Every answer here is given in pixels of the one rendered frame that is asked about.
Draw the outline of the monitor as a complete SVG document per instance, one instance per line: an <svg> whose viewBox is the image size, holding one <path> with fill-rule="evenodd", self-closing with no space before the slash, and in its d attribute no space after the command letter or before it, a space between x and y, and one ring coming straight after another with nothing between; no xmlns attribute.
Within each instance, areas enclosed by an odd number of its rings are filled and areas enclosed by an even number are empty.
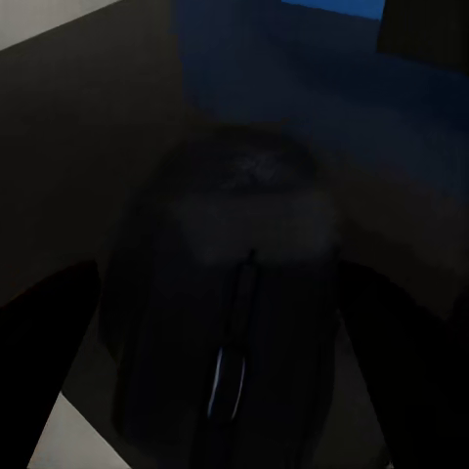
<svg viewBox="0 0 469 469"><path fill-rule="evenodd" d="M375 51L469 73L469 0L385 0Z"/></svg>

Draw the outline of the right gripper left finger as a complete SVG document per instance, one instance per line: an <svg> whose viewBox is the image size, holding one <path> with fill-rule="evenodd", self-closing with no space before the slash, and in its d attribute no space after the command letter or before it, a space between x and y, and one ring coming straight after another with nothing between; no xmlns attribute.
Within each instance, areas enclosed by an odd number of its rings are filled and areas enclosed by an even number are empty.
<svg viewBox="0 0 469 469"><path fill-rule="evenodd" d="M27 469L102 287L90 260L41 279L0 308L0 469Z"/></svg>

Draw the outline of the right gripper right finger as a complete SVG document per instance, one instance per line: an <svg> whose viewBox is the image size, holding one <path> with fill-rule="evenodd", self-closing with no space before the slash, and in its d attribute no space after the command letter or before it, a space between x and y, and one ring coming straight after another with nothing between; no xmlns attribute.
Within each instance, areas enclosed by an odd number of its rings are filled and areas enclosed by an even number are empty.
<svg viewBox="0 0 469 469"><path fill-rule="evenodd" d="M469 339L367 266L335 284L394 469L469 469Z"/></svg>

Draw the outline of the mouse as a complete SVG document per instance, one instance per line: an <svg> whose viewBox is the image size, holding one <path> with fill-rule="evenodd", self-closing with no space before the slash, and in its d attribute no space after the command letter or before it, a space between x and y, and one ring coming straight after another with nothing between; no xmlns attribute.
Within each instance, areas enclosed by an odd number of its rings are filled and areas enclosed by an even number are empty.
<svg viewBox="0 0 469 469"><path fill-rule="evenodd" d="M165 469L304 469L331 407L336 183L262 124L185 136L116 232L98 334L122 443Z"/></svg>

